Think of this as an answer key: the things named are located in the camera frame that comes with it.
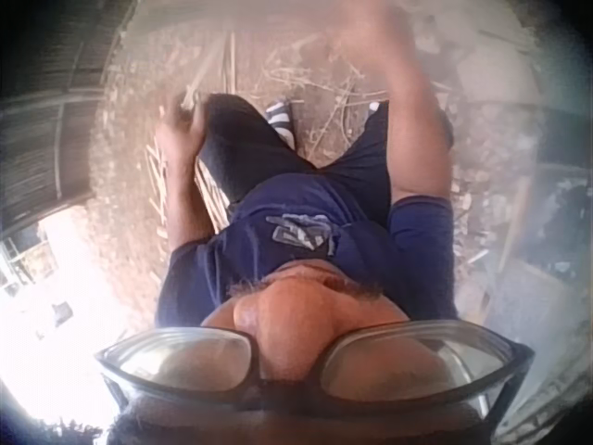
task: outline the black eyeglass frame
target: black eyeglass frame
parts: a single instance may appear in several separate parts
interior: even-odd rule
[[[171,331],[178,330],[178,328],[164,328],[161,331],[167,329]],[[124,385],[149,396],[185,406],[217,405],[234,411],[252,411],[270,409],[271,406],[263,401],[272,400],[272,408],[276,407],[282,410],[282,405],[290,405],[293,409],[297,406],[298,408],[295,411],[307,415],[321,418],[345,418],[349,416],[409,413],[411,411],[431,409],[435,406],[464,403],[484,394],[497,385],[503,384],[504,386],[498,394],[496,402],[490,408],[486,418],[483,419],[483,422],[494,429],[519,391],[534,357],[534,352],[527,346],[510,341],[482,326],[468,322],[450,320],[382,324],[351,331],[337,338],[320,354],[304,380],[297,383],[271,382],[261,379],[259,376],[259,347],[252,336],[230,329],[212,327],[191,329],[233,333],[235,336],[248,341],[251,348],[251,359],[244,380],[236,387],[224,391],[188,390],[150,382],[123,372],[118,366],[106,359],[106,355],[120,345],[120,342],[97,352],[95,355],[103,368],[103,375],[107,378],[106,383],[120,407],[125,406],[128,402],[120,388],[120,385]],[[364,337],[378,337],[380,335],[392,337],[394,333],[406,335],[406,337],[414,333],[435,336],[448,334],[448,339],[462,337],[462,343],[479,350],[487,350],[497,356],[504,364],[491,374],[484,375],[462,387],[411,400],[346,400],[330,395],[323,389],[322,373],[328,358],[338,349],[344,347],[349,342],[348,340],[354,341]]]

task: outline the hand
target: hand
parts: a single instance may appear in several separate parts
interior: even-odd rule
[[[388,70],[414,57],[414,40],[404,12],[386,0],[342,0],[337,44],[352,62]]]
[[[192,171],[206,139],[206,111],[203,103],[193,111],[183,110],[182,100],[183,95],[177,95],[167,105],[157,127],[157,143],[170,169]]]

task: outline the dirt ground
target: dirt ground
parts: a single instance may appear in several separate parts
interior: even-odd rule
[[[504,237],[517,182],[533,166],[545,116],[530,105],[470,103],[456,70],[467,50],[444,39],[423,15],[412,17],[412,23],[422,62],[456,136],[452,198],[456,275],[462,281],[471,273],[472,259]],[[95,198],[86,204],[85,218],[97,258],[130,309],[132,331],[152,323],[169,254],[150,203],[157,194],[145,146],[154,146],[159,107],[191,82],[201,52],[219,35],[194,23],[140,37],[123,35],[109,68],[91,149]],[[361,132],[368,104],[386,98],[379,81],[360,73],[323,34],[305,25],[273,23],[237,30],[235,36],[236,93],[260,111],[278,97],[289,98],[298,153],[318,166],[338,158]],[[232,91],[221,66],[221,60],[214,63],[201,91]],[[511,160],[518,138],[524,149]]]

